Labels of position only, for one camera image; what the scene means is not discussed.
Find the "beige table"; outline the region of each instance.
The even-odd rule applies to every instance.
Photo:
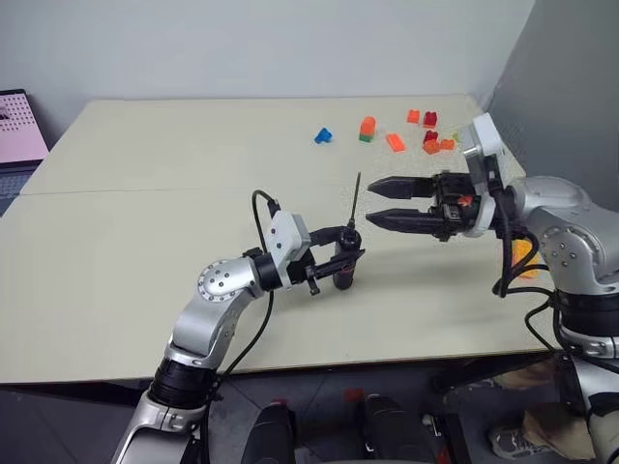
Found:
[[[0,219],[0,382],[152,376],[201,268],[257,245],[254,188],[316,229],[346,219],[357,170],[362,188],[386,175],[465,170],[457,153],[420,150],[424,131],[405,123],[414,107],[438,110],[444,135],[480,113],[466,96],[90,103]],[[370,144],[357,141],[366,115],[378,120]],[[334,141],[315,145],[323,126]],[[393,154],[385,131],[399,132],[408,151]],[[523,175],[511,155],[509,171]],[[500,260],[492,234],[440,244],[361,219],[402,204],[424,203],[362,193],[368,252],[354,288],[325,280],[316,297],[306,285],[278,292],[240,369],[539,348],[522,323],[539,299],[489,291]],[[265,305],[243,315],[228,361]],[[550,336],[547,318],[537,325]]]

